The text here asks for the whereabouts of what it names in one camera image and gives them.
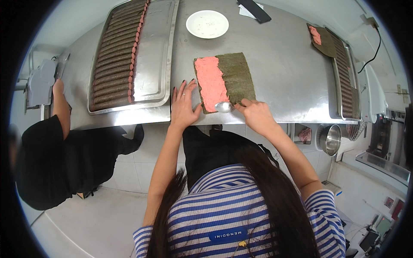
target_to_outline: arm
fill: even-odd
[[[248,99],[242,99],[241,102],[245,107],[236,104],[235,108],[245,116],[245,123],[267,138],[280,153],[303,200],[314,191],[322,189],[323,185],[316,171],[281,126],[275,122],[268,105]]]
[[[70,110],[63,89],[63,81],[59,78],[53,85],[53,115],[57,115],[62,126],[63,139],[66,139],[70,131]]]
[[[197,86],[195,80],[190,81],[186,87],[185,85],[186,81],[184,80],[179,91],[176,88],[173,89],[171,124],[152,173],[143,226],[153,224],[165,189],[176,174],[182,133],[185,128],[198,120],[202,110],[199,104],[195,112],[192,111],[191,92]]]

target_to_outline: wire rack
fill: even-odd
[[[347,138],[354,142],[360,136],[361,132],[363,132],[364,128],[366,127],[367,122],[361,121],[355,125],[346,125],[347,129]]]

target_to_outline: spoon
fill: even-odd
[[[229,113],[235,109],[230,102],[222,101],[215,104],[215,110],[221,113]]]

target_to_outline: white plate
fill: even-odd
[[[227,32],[228,20],[221,13],[203,10],[193,13],[186,20],[187,30],[199,38],[217,38]]]

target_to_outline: blue and white striped shirt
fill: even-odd
[[[315,191],[304,203],[322,258],[345,257],[344,231],[330,190]],[[231,257],[246,240],[255,257],[268,257],[267,206],[254,178],[241,164],[202,176],[169,211],[169,244],[189,257]],[[146,257],[152,226],[133,233],[137,258]],[[251,257],[239,248],[234,257]]]

